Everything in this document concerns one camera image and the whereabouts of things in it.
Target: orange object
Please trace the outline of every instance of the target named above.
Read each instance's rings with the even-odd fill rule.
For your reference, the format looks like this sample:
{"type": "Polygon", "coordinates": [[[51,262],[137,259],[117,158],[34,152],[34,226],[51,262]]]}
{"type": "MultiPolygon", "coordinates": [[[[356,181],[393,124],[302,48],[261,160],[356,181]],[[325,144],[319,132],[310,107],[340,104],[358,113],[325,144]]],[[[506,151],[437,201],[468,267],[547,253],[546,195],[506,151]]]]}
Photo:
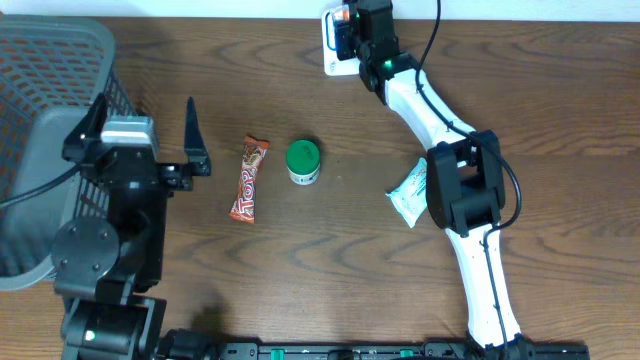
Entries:
{"type": "Polygon", "coordinates": [[[259,141],[251,136],[244,138],[242,172],[238,182],[238,195],[229,212],[232,218],[253,224],[255,222],[255,181],[262,160],[267,156],[268,141],[259,141]]]}

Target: table surface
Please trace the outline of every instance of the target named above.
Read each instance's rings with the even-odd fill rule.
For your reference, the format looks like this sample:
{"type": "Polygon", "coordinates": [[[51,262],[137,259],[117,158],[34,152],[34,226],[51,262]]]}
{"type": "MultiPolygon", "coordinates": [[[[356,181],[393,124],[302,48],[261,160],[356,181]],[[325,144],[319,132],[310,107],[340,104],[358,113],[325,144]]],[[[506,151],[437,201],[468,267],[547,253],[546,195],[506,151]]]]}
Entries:
{"type": "MultiPolygon", "coordinates": [[[[213,176],[170,200],[164,331],[264,342],[422,342],[463,337],[467,306],[449,240],[427,214],[410,229],[385,191],[424,149],[357,76],[329,78],[320,21],[100,19],[161,160],[184,161],[196,101],[213,176]],[[256,224],[228,212],[245,135],[271,148],[256,224]],[[322,173],[294,185],[284,154],[316,139],[322,173]]],[[[422,50],[432,22],[398,21],[422,50]]],[[[640,25],[445,21],[428,59],[434,88],[492,129],[524,193],[502,236],[511,304],[535,340],[577,340],[592,359],[640,351],[640,25]]],[[[507,185],[513,209],[512,188],[507,185]]],[[[50,284],[0,294],[0,358],[59,358],[50,284]]]]}

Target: white wall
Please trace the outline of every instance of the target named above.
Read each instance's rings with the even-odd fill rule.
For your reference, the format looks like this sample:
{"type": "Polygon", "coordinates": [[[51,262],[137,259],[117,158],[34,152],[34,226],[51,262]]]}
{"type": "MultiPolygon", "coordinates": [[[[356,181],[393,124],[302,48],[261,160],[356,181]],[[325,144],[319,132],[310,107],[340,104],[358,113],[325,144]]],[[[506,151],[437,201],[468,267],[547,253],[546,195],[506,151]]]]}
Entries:
{"type": "MultiPolygon", "coordinates": [[[[442,0],[444,19],[640,21],[639,0],[442,0]]],[[[332,0],[0,0],[5,14],[318,18],[332,0]]],[[[395,17],[433,18],[434,0],[395,0],[395,17]]]]}

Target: plastic container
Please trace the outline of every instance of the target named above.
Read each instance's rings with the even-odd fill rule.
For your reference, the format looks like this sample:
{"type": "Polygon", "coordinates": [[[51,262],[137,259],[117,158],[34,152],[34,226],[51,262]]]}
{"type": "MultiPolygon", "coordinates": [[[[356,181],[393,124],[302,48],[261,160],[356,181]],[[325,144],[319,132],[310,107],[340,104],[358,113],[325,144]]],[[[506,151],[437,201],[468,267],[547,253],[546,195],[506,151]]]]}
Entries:
{"type": "MultiPolygon", "coordinates": [[[[62,143],[103,92],[109,114],[135,111],[113,68],[115,41],[87,19],[0,16],[0,200],[68,170],[62,143]]],[[[76,175],[0,211],[0,291],[51,277],[51,242],[76,216],[105,216],[108,196],[76,175]]]]}
{"type": "Polygon", "coordinates": [[[287,150],[289,178],[298,185],[313,184],[320,176],[320,150],[308,140],[298,140],[287,150]]]}

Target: black cable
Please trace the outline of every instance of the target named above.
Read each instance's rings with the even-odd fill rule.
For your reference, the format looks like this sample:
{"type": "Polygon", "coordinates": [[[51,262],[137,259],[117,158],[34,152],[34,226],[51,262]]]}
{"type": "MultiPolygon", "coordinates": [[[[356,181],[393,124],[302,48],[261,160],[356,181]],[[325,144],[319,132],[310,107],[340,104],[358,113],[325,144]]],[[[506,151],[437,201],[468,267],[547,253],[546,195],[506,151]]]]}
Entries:
{"type": "Polygon", "coordinates": [[[5,201],[0,202],[0,210],[3,210],[5,208],[8,208],[9,206],[21,203],[23,201],[29,200],[31,198],[34,198],[38,195],[42,195],[44,193],[46,193],[47,191],[55,188],[56,186],[62,184],[63,182],[67,181],[69,178],[71,178],[73,175],[75,175],[78,171],[80,171],[80,166],[79,165],[75,165],[74,167],[72,167],[71,169],[67,170],[65,173],[63,173],[62,175],[58,176],[57,178],[49,181],[48,183],[41,185],[35,189],[29,190],[25,193],[22,193],[20,195],[16,195],[12,198],[9,198],[5,201]]]}
{"type": "Polygon", "coordinates": [[[507,349],[507,333],[505,330],[505,326],[504,326],[504,320],[502,319],[502,312],[500,311],[500,301],[498,300],[498,290],[496,289],[496,283],[495,283],[495,279],[493,277],[493,268],[491,267],[491,258],[490,258],[490,253],[489,253],[489,235],[491,235],[493,232],[498,231],[498,230],[502,230],[502,229],[506,229],[507,227],[513,225],[514,222],[516,222],[516,220],[518,219],[518,216],[520,216],[520,211],[522,210],[522,192],[520,190],[520,183],[518,182],[518,179],[516,178],[515,173],[513,172],[513,169],[511,169],[511,166],[509,166],[509,163],[507,163],[507,161],[500,156],[500,154],[498,154],[491,146],[489,146],[487,143],[485,143],[484,141],[482,141],[481,139],[477,138],[476,136],[469,134],[465,131],[462,131],[460,129],[458,129],[457,127],[455,127],[453,125],[452,121],[447,120],[444,115],[442,115],[442,113],[433,105],[433,103],[429,100],[429,98],[427,97],[427,95],[424,93],[424,90],[422,89],[423,85],[420,84],[420,70],[422,70],[423,66],[424,66],[424,62],[427,58],[427,55],[429,54],[429,51],[431,50],[431,46],[433,45],[433,42],[436,38],[436,34],[438,33],[438,27],[440,26],[440,15],[442,12],[442,5],[440,4],[440,0],[436,0],[437,3],[437,14],[436,14],[436,23],[433,27],[433,32],[431,33],[431,38],[429,38],[429,43],[427,44],[427,47],[424,49],[424,52],[422,53],[422,58],[420,59],[420,63],[418,64],[418,67],[416,68],[416,87],[418,92],[420,93],[420,96],[422,97],[422,99],[424,99],[425,103],[427,103],[427,105],[429,106],[429,108],[431,108],[431,110],[438,116],[438,118],[440,120],[442,120],[442,122],[447,126],[447,128],[461,136],[464,136],[465,138],[469,139],[471,142],[473,142],[474,144],[476,144],[476,146],[482,147],[484,149],[486,149],[493,157],[496,158],[496,160],[498,160],[498,162],[500,162],[500,165],[505,169],[505,171],[507,172],[507,175],[509,175],[509,178],[511,179],[511,182],[513,183],[513,188],[516,194],[516,209],[513,213],[513,215],[511,216],[511,218],[509,220],[507,220],[506,222],[500,224],[500,225],[496,225],[493,226],[489,231],[487,231],[484,234],[482,243],[480,244],[483,248],[484,248],[484,253],[485,256],[487,258],[487,267],[489,268],[489,279],[491,280],[491,288],[493,290],[493,297],[495,300],[495,309],[498,312],[498,320],[500,321],[500,328],[502,330],[502,338],[504,340],[504,348],[503,348],[503,355],[506,354],[507,358],[509,357],[509,353],[508,353],[508,349],[507,349]]]}

